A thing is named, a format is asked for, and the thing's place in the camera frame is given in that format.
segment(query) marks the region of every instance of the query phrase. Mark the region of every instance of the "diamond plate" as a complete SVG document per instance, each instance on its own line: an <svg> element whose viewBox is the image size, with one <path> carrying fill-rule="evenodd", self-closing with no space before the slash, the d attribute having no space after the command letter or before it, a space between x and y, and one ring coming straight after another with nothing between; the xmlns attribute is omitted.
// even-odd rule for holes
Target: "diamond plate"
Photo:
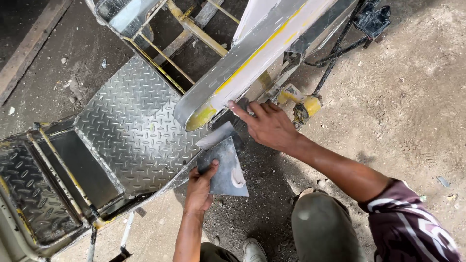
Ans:
<svg viewBox="0 0 466 262"><path fill-rule="evenodd" d="M49 244L79 226L24 144L0 150L0 175L40 244Z"/></svg>
<svg viewBox="0 0 466 262"><path fill-rule="evenodd" d="M159 190L199 151L207 127L187 133L172 116L180 96L133 56L96 93L75 126L129 196Z"/></svg>

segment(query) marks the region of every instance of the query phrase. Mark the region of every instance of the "trouser leg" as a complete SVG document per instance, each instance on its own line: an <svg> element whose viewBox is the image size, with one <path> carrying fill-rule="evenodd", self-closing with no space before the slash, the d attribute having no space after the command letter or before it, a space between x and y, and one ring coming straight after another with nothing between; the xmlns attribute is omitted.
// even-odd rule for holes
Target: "trouser leg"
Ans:
<svg viewBox="0 0 466 262"><path fill-rule="evenodd" d="M200 262L240 262L230 251L209 242L201 244Z"/></svg>
<svg viewBox="0 0 466 262"><path fill-rule="evenodd" d="M325 193L310 193L297 202L291 216L301 262L365 261L350 215Z"/></svg>

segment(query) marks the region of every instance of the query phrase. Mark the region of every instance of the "dusty ground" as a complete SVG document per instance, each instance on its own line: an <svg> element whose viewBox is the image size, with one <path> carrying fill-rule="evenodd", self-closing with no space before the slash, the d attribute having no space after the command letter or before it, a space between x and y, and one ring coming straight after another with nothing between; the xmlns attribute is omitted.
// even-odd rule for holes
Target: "dusty ground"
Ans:
<svg viewBox="0 0 466 262"><path fill-rule="evenodd" d="M466 254L466 7L460 0L385 2L392 7L389 36L337 63L321 92L324 107L302 133L346 157L406 180L427 197L427 209ZM86 39L88 46L79 44L78 38ZM2 135L24 130L33 121L78 112L80 106L68 100L69 90L52 90L56 81L76 75L89 87L83 90L88 94L85 100L89 99L131 55L113 33L97 26L86 6L77 1L45 47L3 108L6 112L0 112ZM68 57L69 63L61 65L62 57ZM110 65L102 69L105 57ZM301 66L290 82L310 93L321 74L320 69ZM8 116L11 106L16 112ZM285 108L291 113L292 105ZM204 239L213 241L218 235L220 246L241 257L242 242L253 236L263 243L271 261L297 261L289 200L309 186L318 188L316 181L325 177L250 140L240 160L250 197L221 197L226 207L216 205L207 212ZM437 176L451 186L443 187ZM324 190L349 207L371 261L375 246L367 215L332 183ZM184 187L170 191L144 207L147 216L136 216L127 242L134 253L129 261L171 261L184 193ZM452 195L456 198L447 200ZM125 220L120 219L99 233L95 261L108 261L118 254L124 227ZM284 240L290 240L289 244L278 251ZM87 246L86 238L55 260L70 261L72 257L73 261L85 261Z"/></svg>

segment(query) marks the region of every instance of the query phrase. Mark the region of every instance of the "sneaker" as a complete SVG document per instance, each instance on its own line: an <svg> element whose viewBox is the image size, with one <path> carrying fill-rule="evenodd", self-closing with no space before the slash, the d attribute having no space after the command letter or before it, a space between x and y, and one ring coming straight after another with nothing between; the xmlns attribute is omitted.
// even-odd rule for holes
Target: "sneaker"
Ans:
<svg viewBox="0 0 466 262"><path fill-rule="evenodd" d="M252 237L244 241L243 262L267 262L264 249L259 242Z"/></svg>

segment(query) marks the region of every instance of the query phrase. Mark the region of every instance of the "black metal bracket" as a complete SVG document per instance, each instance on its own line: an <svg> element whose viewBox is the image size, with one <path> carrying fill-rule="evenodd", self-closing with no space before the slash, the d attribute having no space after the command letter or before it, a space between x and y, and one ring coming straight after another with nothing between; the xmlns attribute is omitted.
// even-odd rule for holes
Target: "black metal bracket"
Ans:
<svg viewBox="0 0 466 262"><path fill-rule="evenodd" d="M375 10L375 7L379 4L380 0L359 0L356 7L354 8L351 16L348 19L343 31L336 40L335 45L330 52L330 55L316 61L315 63L309 63L302 61L304 64L309 66L315 66L318 68L327 66L325 73L323 74L319 84L315 88L313 95L318 95L323 84L330 75L333 67L335 66L338 58L351 50L360 47L364 44L364 48L369 47L369 45L374 41L380 43L387 36L383 31L390 25L390 7L383 6L379 10ZM355 26L356 29L364 32L365 36L356 42L350 44L346 48L341 48L341 43L345 39L348 31L351 28L351 25Z"/></svg>

